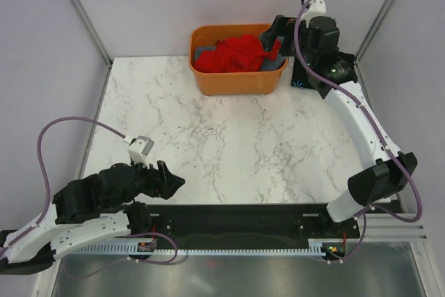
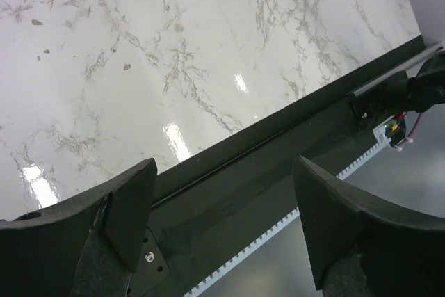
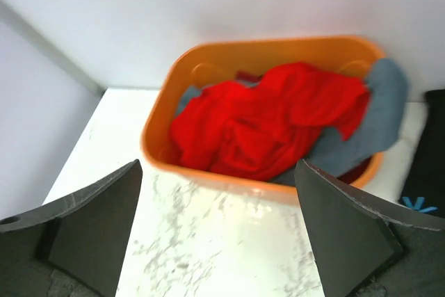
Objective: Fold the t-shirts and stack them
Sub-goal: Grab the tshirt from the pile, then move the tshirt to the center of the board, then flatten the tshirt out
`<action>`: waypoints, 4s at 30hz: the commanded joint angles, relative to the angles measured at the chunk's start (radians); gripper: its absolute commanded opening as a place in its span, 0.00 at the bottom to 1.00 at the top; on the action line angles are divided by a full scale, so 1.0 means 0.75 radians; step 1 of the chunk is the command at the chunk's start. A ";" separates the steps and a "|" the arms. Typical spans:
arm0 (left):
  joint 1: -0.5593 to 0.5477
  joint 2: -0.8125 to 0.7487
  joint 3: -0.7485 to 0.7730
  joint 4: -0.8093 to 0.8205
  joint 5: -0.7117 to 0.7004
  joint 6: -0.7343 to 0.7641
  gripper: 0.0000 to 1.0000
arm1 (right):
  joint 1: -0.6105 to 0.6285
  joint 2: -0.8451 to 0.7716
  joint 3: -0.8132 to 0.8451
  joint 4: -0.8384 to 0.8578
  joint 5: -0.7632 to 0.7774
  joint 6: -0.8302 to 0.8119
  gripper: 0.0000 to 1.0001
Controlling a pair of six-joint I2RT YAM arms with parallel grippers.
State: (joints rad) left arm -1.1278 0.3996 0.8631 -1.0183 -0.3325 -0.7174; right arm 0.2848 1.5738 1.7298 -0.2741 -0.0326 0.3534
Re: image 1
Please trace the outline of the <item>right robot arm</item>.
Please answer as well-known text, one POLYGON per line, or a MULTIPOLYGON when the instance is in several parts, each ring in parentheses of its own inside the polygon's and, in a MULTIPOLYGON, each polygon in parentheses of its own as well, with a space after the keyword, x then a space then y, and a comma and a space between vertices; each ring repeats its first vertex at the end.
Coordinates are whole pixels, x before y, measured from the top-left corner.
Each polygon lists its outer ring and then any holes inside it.
POLYGON ((295 58, 292 86, 319 93, 341 118, 359 155, 362 171, 348 178, 347 190, 327 204, 318 220, 328 237, 342 231, 345 220, 412 186, 418 164, 374 116, 355 72, 355 57, 339 50, 339 37, 336 21, 321 15, 310 20, 278 15, 260 36, 266 51, 279 47, 281 56, 295 58))

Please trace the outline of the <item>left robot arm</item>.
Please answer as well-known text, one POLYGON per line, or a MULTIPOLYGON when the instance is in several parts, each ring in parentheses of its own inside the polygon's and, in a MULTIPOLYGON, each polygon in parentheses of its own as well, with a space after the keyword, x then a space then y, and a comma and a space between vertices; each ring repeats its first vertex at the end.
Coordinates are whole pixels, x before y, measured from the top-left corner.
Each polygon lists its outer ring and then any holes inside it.
POLYGON ((170 199, 185 184, 164 161, 117 163, 57 192, 42 220, 1 232, 1 274, 33 275, 92 243, 153 230, 140 194, 170 199))

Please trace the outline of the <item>red t shirt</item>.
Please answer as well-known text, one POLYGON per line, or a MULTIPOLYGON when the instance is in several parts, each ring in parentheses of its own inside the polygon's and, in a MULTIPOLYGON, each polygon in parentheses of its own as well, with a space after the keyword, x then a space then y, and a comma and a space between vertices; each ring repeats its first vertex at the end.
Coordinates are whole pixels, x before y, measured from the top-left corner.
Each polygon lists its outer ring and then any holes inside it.
POLYGON ((265 72, 260 71, 264 59, 274 61, 280 50, 280 42, 277 41, 271 51, 266 51, 259 36, 248 34, 219 40, 215 46, 215 51, 203 51, 198 60, 193 61, 198 72, 265 72))

